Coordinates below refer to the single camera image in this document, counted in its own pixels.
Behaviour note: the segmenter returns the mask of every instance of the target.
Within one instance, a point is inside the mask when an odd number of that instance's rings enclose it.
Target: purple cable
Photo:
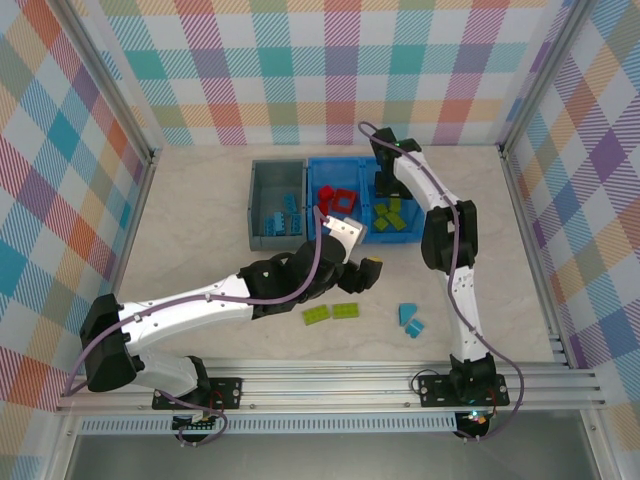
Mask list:
[[[322,220],[327,221],[327,217],[324,216],[322,214],[322,212],[320,212],[320,209],[316,206],[313,207],[313,213],[314,213],[314,218],[315,218],[315,228],[316,228],[316,232],[320,232],[320,229],[322,228]],[[316,245],[315,245],[315,251],[314,251],[314,256],[313,256],[313,262],[311,264],[311,270],[309,271],[309,275],[307,276],[307,278],[305,279],[305,281],[302,283],[302,285],[300,285],[300,287],[298,287],[297,290],[295,290],[294,292],[291,292],[289,295],[285,295],[284,297],[281,298],[272,298],[272,299],[257,299],[257,298],[243,298],[243,297],[227,297],[226,295],[206,295],[206,294],[198,294],[198,295],[189,295],[188,297],[183,297],[183,298],[177,298],[175,300],[170,300],[168,302],[165,303],[161,303],[158,305],[154,305],[153,307],[149,307],[145,310],[142,310],[141,312],[138,312],[135,315],[131,315],[130,317],[125,318],[124,320],[119,321],[118,323],[115,323],[113,325],[111,325],[109,328],[105,329],[103,332],[101,332],[96,338],[94,338],[89,345],[87,345],[87,348],[85,348],[81,353],[80,356],[78,357],[78,359],[76,360],[76,363],[74,363],[73,367],[71,368],[71,372],[69,373],[69,376],[67,377],[67,380],[65,382],[64,385],[64,392],[63,392],[63,396],[65,397],[70,397],[71,395],[74,395],[75,393],[77,393],[79,390],[81,390],[82,388],[84,388],[87,385],[87,382],[84,381],[79,385],[76,385],[75,387],[73,387],[73,381],[75,380],[76,376],[78,375],[78,371],[80,370],[80,367],[82,366],[82,363],[87,359],[87,357],[89,356],[89,354],[93,351],[94,348],[96,348],[100,342],[102,342],[105,338],[107,338],[109,335],[111,335],[113,332],[115,332],[116,330],[124,327],[125,325],[128,325],[129,323],[133,322],[135,320],[136,317],[147,317],[149,315],[151,315],[152,313],[158,312],[160,310],[164,310],[165,308],[169,308],[169,307],[173,307],[176,305],[182,305],[184,303],[189,303],[189,302],[196,302],[196,301],[207,301],[207,302],[211,302],[211,301],[224,301],[224,302],[231,302],[231,303],[246,303],[247,305],[279,305],[281,303],[286,303],[289,300],[293,300],[294,298],[296,298],[297,296],[299,296],[301,293],[303,293],[308,287],[309,285],[311,285],[311,282],[313,281],[313,278],[316,275],[316,272],[318,271],[318,265],[320,265],[320,255],[322,252],[322,235],[316,235]],[[167,397],[169,400],[171,401],[175,401],[176,403],[187,407],[187,408],[193,408],[194,410],[202,410],[205,409],[209,412],[214,412],[215,415],[218,415],[219,417],[223,418],[225,420],[225,426],[222,428],[222,430],[218,433],[216,433],[215,435],[212,435],[213,438],[211,438],[210,440],[207,440],[207,443],[210,441],[215,440],[216,438],[218,438],[220,435],[222,435],[222,432],[224,432],[224,430],[226,430],[227,428],[227,420],[226,420],[226,416],[224,416],[224,414],[222,414],[221,412],[217,412],[216,410],[212,410],[209,408],[205,408],[199,405],[195,405],[195,404],[190,404],[190,403],[186,403],[186,402],[182,402],[181,400],[176,401],[177,399],[171,397],[168,393],[165,392],[161,392],[165,397]]]
[[[460,307],[458,306],[458,302],[456,302],[456,299],[453,296],[453,280],[454,280],[454,276],[455,276],[456,267],[458,265],[458,251],[459,251],[459,248],[460,248],[460,219],[458,217],[458,210],[456,210],[455,205],[453,204],[451,199],[445,193],[444,188],[442,188],[440,183],[434,178],[434,176],[431,174],[431,172],[427,168],[424,167],[424,165],[421,162],[419,162],[409,152],[405,152],[403,149],[397,147],[396,145],[394,145],[392,143],[385,142],[383,140],[380,140],[379,138],[375,138],[373,135],[371,135],[370,133],[368,133],[368,132],[366,132],[364,130],[363,127],[365,127],[365,126],[373,129],[374,131],[378,130],[375,127],[375,125],[373,125],[373,124],[371,124],[369,122],[360,122],[360,123],[358,123],[358,130],[360,130],[360,133],[362,133],[370,141],[375,142],[378,145],[382,145],[384,147],[390,148],[391,150],[393,150],[395,152],[398,152],[400,155],[404,155],[406,158],[411,160],[411,162],[414,163],[420,169],[420,171],[427,176],[429,181],[433,184],[433,186],[436,188],[438,193],[442,196],[444,201],[447,202],[447,205],[449,205],[449,207],[451,208],[451,212],[453,213],[453,225],[454,225],[453,258],[451,260],[451,270],[449,271],[449,281],[447,282],[447,295],[449,297],[449,300],[451,300],[451,305],[453,307],[453,310],[456,312],[456,314],[458,315],[458,317],[460,318],[462,323],[464,323],[464,325],[469,329],[469,331],[471,333],[473,333],[478,340],[480,340],[480,343],[482,343],[487,348],[487,350],[489,350],[491,353],[493,353],[496,357],[501,358],[502,360],[507,362],[509,365],[511,365],[513,367],[513,369],[516,371],[516,373],[518,374],[518,378],[520,380],[520,393],[518,395],[518,400],[516,400],[516,404],[513,407],[513,410],[511,411],[511,414],[507,417],[507,419],[504,421],[504,423],[502,423],[502,425],[499,425],[492,432],[490,432],[487,435],[485,435],[484,437],[482,437],[483,440],[488,440],[491,437],[496,436],[502,430],[504,430],[507,427],[507,425],[509,425],[509,423],[511,423],[513,418],[518,413],[518,410],[520,409],[520,406],[522,405],[522,399],[524,398],[524,375],[522,374],[522,370],[520,369],[520,367],[513,360],[507,358],[505,355],[503,355],[498,350],[496,350],[489,342],[487,342],[484,339],[484,337],[482,335],[480,335],[476,331],[476,329],[473,327],[473,325],[471,325],[469,320],[466,319],[466,317],[464,316],[464,314],[460,310]]]
[[[218,438],[220,438],[222,436],[222,434],[225,432],[225,430],[227,429],[227,427],[229,426],[229,419],[220,410],[214,410],[213,408],[203,407],[203,406],[200,406],[200,405],[194,405],[192,403],[183,402],[179,398],[174,397],[170,393],[163,392],[162,390],[160,390],[160,393],[164,397],[166,397],[167,400],[169,400],[170,402],[175,403],[176,405],[182,405],[185,408],[191,408],[191,409],[194,409],[194,410],[202,410],[203,412],[209,412],[211,415],[214,415],[216,418],[220,418],[220,419],[224,420],[224,424],[222,425],[222,428],[220,429],[219,432],[211,433],[211,434],[207,435],[206,437],[204,437],[199,442],[187,442],[182,437],[182,432],[186,427],[179,428],[178,429],[178,439],[180,440],[182,446],[188,445],[190,447],[199,447],[200,445],[206,445],[207,443],[211,443],[214,440],[217,440]]]

